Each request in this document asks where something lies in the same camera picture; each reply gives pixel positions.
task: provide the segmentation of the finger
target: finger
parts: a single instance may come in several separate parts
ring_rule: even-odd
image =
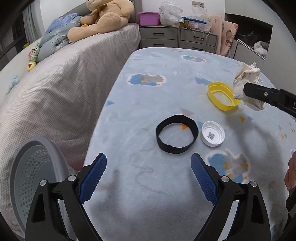
[[[292,188],[296,186],[296,158],[291,158],[289,160],[289,180],[292,184]]]
[[[290,179],[289,179],[289,170],[287,171],[287,173],[285,175],[284,181],[285,181],[285,185],[287,187],[287,190],[292,189],[291,182],[290,182]]]

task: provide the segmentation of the light blue plush toy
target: light blue plush toy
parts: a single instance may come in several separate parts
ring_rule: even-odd
[[[15,87],[19,83],[19,81],[20,80],[17,75],[13,77],[13,80],[8,85],[7,92],[6,92],[7,95],[10,93],[12,88]]]

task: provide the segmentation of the green plush toy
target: green plush toy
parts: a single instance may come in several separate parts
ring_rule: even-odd
[[[40,51],[40,43],[36,43],[35,47],[29,52],[29,64],[27,70],[30,71],[36,66],[37,56]]]

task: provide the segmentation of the teddy bear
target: teddy bear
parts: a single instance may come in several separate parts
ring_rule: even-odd
[[[68,32],[68,39],[77,42],[98,33],[119,30],[128,23],[130,15],[135,11],[129,0],[86,0],[87,8],[92,11],[89,16],[80,19],[81,25]]]

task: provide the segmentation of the pink plastic basket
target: pink plastic basket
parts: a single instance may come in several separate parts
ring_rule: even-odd
[[[141,26],[157,26],[159,24],[159,12],[139,12]]]

